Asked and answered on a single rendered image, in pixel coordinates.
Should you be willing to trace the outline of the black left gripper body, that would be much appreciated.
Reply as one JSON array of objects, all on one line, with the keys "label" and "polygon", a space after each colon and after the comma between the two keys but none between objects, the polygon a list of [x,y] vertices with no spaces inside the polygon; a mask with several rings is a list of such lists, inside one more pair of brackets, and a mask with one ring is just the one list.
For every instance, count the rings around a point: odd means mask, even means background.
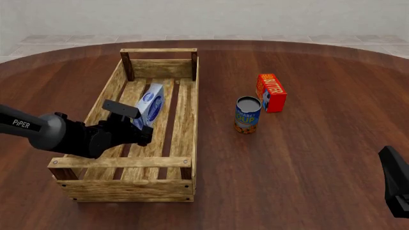
[{"label": "black left gripper body", "polygon": [[111,134],[110,147],[141,143],[141,131],[131,122],[128,116],[110,114],[107,122],[108,132]]}]

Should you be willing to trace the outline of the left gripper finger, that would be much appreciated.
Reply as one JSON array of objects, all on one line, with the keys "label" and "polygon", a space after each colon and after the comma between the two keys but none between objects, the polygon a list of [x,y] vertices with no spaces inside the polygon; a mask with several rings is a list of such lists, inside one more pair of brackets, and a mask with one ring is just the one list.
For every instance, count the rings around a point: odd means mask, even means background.
[{"label": "left gripper finger", "polygon": [[145,147],[151,143],[153,137],[153,128],[149,126],[143,126],[142,130],[137,134],[137,145]]}]

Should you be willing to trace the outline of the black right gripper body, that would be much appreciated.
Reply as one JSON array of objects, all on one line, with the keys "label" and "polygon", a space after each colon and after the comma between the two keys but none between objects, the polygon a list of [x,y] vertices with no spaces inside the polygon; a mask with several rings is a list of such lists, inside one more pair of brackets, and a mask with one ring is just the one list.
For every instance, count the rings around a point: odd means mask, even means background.
[{"label": "black right gripper body", "polygon": [[409,191],[396,194],[386,191],[385,202],[394,218],[409,219]]}]

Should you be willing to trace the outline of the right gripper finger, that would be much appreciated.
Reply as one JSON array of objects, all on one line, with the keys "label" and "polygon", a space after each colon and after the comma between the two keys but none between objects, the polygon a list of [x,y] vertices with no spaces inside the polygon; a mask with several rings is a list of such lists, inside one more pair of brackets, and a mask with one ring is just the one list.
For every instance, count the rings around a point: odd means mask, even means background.
[{"label": "right gripper finger", "polygon": [[409,164],[392,147],[378,153],[385,178],[385,197],[409,195]]}]

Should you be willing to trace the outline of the white blue cream cheese box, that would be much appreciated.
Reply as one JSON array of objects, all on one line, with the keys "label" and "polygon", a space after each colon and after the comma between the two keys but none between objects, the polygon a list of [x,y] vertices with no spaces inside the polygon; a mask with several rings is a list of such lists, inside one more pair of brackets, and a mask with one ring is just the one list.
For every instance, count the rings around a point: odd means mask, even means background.
[{"label": "white blue cream cheese box", "polygon": [[140,130],[143,129],[143,126],[152,128],[164,105],[164,101],[164,86],[157,83],[151,84],[147,92],[135,105],[141,116],[134,118],[132,123]]}]

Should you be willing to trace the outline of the wooden slat tray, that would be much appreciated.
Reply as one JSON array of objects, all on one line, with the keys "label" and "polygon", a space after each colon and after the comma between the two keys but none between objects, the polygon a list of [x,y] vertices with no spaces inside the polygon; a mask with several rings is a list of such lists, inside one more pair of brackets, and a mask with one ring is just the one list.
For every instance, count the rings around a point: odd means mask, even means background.
[{"label": "wooden slat tray", "polygon": [[68,197],[90,203],[191,202],[196,193],[199,58],[131,59],[137,49],[121,49],[121,61],[90,110],[85,124],[108,117],[106,99],[135,105],[147,85],[162,84],[165,103],[147,147],[113,147],[96,159],[67,155],[48,168]]}]

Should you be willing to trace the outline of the dark plate on black stalk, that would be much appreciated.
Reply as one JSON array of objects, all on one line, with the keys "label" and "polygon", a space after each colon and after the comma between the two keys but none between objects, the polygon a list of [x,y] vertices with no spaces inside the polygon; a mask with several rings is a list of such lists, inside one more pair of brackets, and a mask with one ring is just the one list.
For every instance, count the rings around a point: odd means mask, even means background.
[{"label": "dark plate on black stalk", "polygon": [[141,117],[139,109],[136,107],[131,107],[117,101],[112,101],[105,99],[102,108],[105,111],[109,111],[106,122],[112,124],[130,124],[131,119],[137,119]]}]

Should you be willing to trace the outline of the blue soup tin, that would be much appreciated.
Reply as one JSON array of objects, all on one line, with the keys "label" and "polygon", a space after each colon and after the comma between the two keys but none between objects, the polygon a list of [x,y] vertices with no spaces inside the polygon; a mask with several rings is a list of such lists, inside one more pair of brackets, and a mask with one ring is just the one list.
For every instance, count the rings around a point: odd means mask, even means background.
[{"label": "blue soup tin", "polygon": [[240,97],[236,101],[235,129],[241,134],[252,134],[256,131],[261,114],[261,102],[251,96]]}]

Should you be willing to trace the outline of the red butter box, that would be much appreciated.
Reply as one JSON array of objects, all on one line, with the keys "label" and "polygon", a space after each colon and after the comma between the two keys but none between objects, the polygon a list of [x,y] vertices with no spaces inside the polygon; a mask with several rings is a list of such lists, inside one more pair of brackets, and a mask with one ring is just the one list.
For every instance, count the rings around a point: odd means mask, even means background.
[{"label": "red butter box", "polygon": [[256,82],[256,95],[267,113],[283,110],[287,92],[274,74],[259,74]]}]

